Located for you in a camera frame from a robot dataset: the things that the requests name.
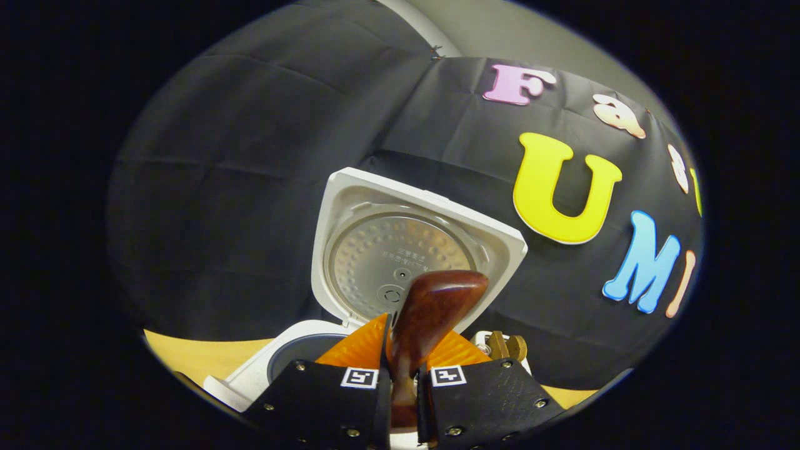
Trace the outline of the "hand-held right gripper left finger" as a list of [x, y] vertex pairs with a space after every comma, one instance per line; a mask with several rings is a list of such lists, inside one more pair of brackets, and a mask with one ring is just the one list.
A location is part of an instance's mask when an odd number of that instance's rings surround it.
[[391, 377], [386, 332], [378, 333], [377, 368], [320, 364], [343, 340], [340, 333], [308, 335], [278, 348], [257, 375], [268, 387], [243, 412], [279, 448], [389, 449]]

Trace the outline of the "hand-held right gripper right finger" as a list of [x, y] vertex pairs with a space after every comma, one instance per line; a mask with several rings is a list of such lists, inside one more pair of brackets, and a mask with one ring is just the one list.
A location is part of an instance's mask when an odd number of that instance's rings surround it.
[[431, 449], [509, 449], [566, 412], [524, 364], [521, 336], [480, 331], [475, 344], [488, 362], [418, 370], [417, 438]]

